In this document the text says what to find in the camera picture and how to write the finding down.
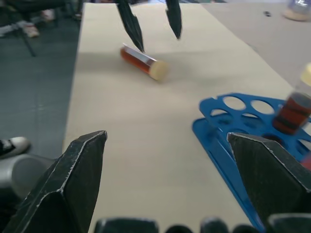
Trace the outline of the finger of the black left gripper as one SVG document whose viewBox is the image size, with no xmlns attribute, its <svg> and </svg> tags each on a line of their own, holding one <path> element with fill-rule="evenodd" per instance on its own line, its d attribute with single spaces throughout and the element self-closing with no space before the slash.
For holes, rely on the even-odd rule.
<svg viewBox="0 0 311 233">
<path fill-rule="evenodd" d="M 131 38 L 134 45 L 141 51 L 144 52 L 143 37 L 138 22 L 138 18 L 132 13 L 131 7 L 126 0 L 115 1 L 123 26 Z"/>
<path fill-rule="evenodd" d="M 182 16 L 179 0 L 166 0 L 166 14 L 169 25 L 177 39 L 180 39 L 182 33 Z"/>
</svg>

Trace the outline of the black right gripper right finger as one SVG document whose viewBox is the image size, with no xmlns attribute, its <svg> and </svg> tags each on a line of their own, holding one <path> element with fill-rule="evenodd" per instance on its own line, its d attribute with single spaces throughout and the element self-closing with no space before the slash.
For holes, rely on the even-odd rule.
<svg viewBox="0 0 311 233">
<path fill-rule="evenodd" d="M 264 225 L 272 214 L 310 213 L 311 172 L 278 142 L 244 133 L 229 133 L 227 140 Z"/>
</svg>

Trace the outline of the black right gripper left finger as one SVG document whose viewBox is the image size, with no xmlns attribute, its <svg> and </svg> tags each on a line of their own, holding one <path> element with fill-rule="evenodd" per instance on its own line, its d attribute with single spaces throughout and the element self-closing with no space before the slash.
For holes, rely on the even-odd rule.
<svg viewBox="0 0 311 233">
<path fill-rule="evenodd" d="M 106 131 L 73 140 L 19 205 L 5 233 L 87 233 L 98 198 Z"/>
</svg>

